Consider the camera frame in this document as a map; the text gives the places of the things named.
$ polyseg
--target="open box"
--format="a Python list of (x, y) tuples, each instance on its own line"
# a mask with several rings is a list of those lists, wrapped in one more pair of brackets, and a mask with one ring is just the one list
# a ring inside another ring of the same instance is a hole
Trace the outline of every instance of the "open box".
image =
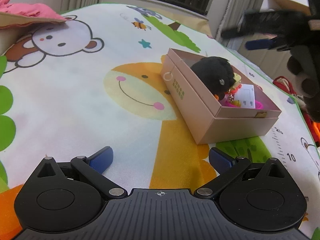
[(254, 85), (255, 99), (263, 104), (263, 109), (222, 106), (190, 69), (201, 58), (201, 55), (169, 49), (161, 71), (196, 143), (209, 144), (265, 135), (278, 120), (281, 110), (234, 66), (233, 71), (241, 76), (242, 84)]

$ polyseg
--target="plush toy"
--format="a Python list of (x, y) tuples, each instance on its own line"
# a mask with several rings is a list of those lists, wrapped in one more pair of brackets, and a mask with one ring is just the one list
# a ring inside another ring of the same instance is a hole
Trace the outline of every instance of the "plush toy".
[(230, 63), (222, 57), (204, 57), (194, 63), (191, 70), (219, 100), (236, 82)]

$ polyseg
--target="cartoon koala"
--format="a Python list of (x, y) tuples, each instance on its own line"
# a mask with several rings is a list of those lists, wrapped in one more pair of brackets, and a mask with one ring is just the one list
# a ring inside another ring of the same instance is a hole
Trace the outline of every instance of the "cartoon koala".
[(69, 56), (81, 51), (93, 53), (104, 47), (100, 38), (93, 38), (86, 23), (76, 20), (76, 15), (65, 17), (63, 24), (48, 24), (18, 40), (7, 50), (5, 56), (9, 62), (15, 62), (14, 68), (27, 68), (39, 64), (47, 55), (54, 57)]
[(145, 9), (145, 8), (142, 8), (142, 7), (128, 6), (128, 5), (127, 5), (127, 7), (131, 8), (133, 10), (136, 10), (137, 12), (141, 13), (142, 15), (144, 15), (146, 17), (149, 17), (149, 15), (151, 15), (151, 16), (157, 17), (160, 20), (162, 19), (161, 15), (159, 15), (156, 12), (151, 11), (149, 9)]

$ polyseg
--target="play mat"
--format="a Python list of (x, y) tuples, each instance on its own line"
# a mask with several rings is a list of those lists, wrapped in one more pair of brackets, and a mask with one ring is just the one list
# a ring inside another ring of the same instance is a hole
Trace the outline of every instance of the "play mat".
[[(126, 188), (198, 188), (217, 176), (216, 146), (279, 158), (305, 195), (300, 230), (320, 240), (320, 160), (295, 101), (210, 36), (153, 11), (98, 4), (42, 25), (0, 58), (0, 239), (19, 232), (13, 201), (46, 156), (68, 162), (111, 146), (103, 173)], [(169, 48), (227, 58), (282, 110), (267, 135), (195, 145), (161, 76)]]

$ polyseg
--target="tag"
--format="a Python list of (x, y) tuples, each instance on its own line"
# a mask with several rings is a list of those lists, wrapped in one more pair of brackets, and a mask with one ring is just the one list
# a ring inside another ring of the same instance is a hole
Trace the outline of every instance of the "tag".
[(320, 30), (320, 21), (319, 20), (309, 20), (309, 27), (312, 31), (319, 31)]
[(255, 118), (266, 118), (267, 112), (257, 112)]
[(239, 100), (241, 108), (256, 108), (254, 99), (254, 86), (242, 84), (242, 87), (235, 93), (235, 100)]

